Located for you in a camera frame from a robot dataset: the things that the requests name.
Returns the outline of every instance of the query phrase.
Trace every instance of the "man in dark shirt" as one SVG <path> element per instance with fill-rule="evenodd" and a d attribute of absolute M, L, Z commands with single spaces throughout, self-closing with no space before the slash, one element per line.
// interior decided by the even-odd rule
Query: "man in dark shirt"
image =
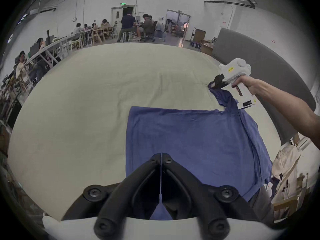
<path fill-rule="evenodd" d="M 133 32 L 133 26 L 135 25 L 136 19 L 132 16 L 132 13 L 127 13 L 127 15 L 124 15 L 122 17 L 121 23 L 122 23 L 122 29 L 120 30 L 119 37 L 118 37 L 118 43 L 120 42 L 122 38 L 122 34 L 124 32 Z"/>

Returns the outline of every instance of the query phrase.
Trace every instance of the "cardboard box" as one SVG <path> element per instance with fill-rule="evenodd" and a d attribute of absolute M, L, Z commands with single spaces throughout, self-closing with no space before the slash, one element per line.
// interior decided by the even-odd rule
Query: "cardboard box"
<path fill-rule="evenodd" d="M 206 36 L 206 32 L 201 29 L 196 29 L 194 32 L 194 37 L 192 41 L 199 43 L 200 40 L 204 39 Z"/>
<path fill-rule="evenodd" d="M 201 49 L 200 51 L 204 54 L 208 54 L 208 55 L 212 55 L 212 51 L 213 51 L 213 48 L 209 47 L 209 46 L 206 46 L 206 45 L 202 45 L 201 46 Z"/>

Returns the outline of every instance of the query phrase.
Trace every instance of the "blue t-shirt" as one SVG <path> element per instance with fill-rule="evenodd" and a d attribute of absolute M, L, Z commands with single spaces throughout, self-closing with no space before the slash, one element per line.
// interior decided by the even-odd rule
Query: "blue t-shirt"
<path fill-rule="evenodd" d="M 135 21 L 136 21 L 136 19 L 133 16 L 124 15 L 122 17 L 122 20 L 121 20 L 122 29 L 130 29 L 130 28 L 132 28 Z"/>

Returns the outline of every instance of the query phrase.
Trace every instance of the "stool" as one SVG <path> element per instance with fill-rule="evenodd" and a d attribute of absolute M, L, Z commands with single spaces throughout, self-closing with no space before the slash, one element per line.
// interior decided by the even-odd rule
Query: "stool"
<path fill-rule="evenodd" d="M 129 43 L 132 42 L 132 31 L 130 32 L 123 32 L 122 34 L 122 42 L 126 42 L 127 39 L 127 33 L 129 34 Z"/>

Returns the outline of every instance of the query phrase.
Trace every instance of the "gray panel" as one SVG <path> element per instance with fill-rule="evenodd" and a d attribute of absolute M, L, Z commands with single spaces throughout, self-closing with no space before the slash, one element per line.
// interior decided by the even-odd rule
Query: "gray panel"
<path fill-rule="evenodd" d="M 214 45 L 212 57 L 223 64 L 229 63 L 234 58 L 242 58 L 251 65 L 253 78 L 261 79 L 304 100 L 313 111 L 316 109 L 316 102 L 298 73 L 283 58 L 258 41 L 222 28 Z M 297 131 L 274 106 L 259 96 L 257 98 L 268 112 L 283 145 Z"/>

